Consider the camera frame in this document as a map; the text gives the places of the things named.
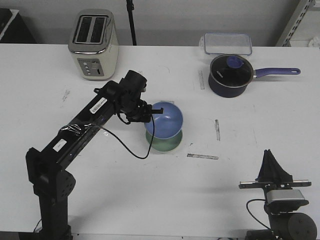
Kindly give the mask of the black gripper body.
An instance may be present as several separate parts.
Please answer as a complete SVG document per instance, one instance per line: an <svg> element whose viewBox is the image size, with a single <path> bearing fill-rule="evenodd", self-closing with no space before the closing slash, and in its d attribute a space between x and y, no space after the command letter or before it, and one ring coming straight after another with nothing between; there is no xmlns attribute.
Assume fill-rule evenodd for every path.
<svg viewBox="0 0 320 240"><path fill-rule="evenodd" d="M271 190L289 190L292 188L310 187L312 182L309 180L293 180L293 181L240 181L238 187L240 189L263 189L264 191Z"/></svg>
<svg viewBox="0 0 320 240"><path fill-rule="evenodd" d="M144 100L139 100L137 106L125 116L129 123L149 123L152 118L152 105Z"/></svg>

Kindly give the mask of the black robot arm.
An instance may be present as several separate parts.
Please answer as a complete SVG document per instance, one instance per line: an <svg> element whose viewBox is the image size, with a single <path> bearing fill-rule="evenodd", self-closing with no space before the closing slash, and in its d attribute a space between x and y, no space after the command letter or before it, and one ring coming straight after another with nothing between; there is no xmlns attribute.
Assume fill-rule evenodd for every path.
<svg viewBox="0 0 320 240"><path fill-rule="evenodd" d="M159 102L153 105L150 127L150 146L155 147L156 141L165 142L161 148L173 148L180 143L183 136L181 126L184 118L177 106L169 102ZM247 240L314 240L317 236L315 222L306 214L297 210L307 205L299 187L309 187L308 180L293 180L277 162L271 150L263 153L261 167L254 181L240 182L240 189L262 189L264 198L263 209L268 215L269 226L263 230L248 230Z"/></svg>
<svg viewBox="0 0 320 240"><path fill-rule="evenodd" d="M95 88L96 96L57 133L41 151L30 148L25 156L28 179L39 198L42 229L20 232L21 240L71 240L68 224L68 196L76 180L66 168L82 151L101 127L121 113L131 122L151 120L151 109L141 100L147 79L129 70L120 82L109 81Z"/></svg>

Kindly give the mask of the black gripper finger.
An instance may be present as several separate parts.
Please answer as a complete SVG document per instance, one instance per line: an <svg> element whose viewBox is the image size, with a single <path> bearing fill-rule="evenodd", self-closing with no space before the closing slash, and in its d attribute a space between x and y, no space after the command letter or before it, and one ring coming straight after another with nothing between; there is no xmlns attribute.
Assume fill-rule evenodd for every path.
<svg viewBox="0 0 320 240"><path fill-rule="evenodd" d="M269 168L271 179L275 183L292 183L293 176L286 172L280 164L277 162L271 150L268 150L269 154Z"/></svg>
<svg viewBox="0 0 320 240"><path fill-rule="evenodd" d="M164 109L161 107L160 109L151 109L151 114L163 114Z"/></svg>
<svg viewBox="0 0 320 240"><path fill-rule="evenodd" d="M265 149L263 152L262 164L258 173L257 182L268 182L269 181L269 150Z"/></svg>

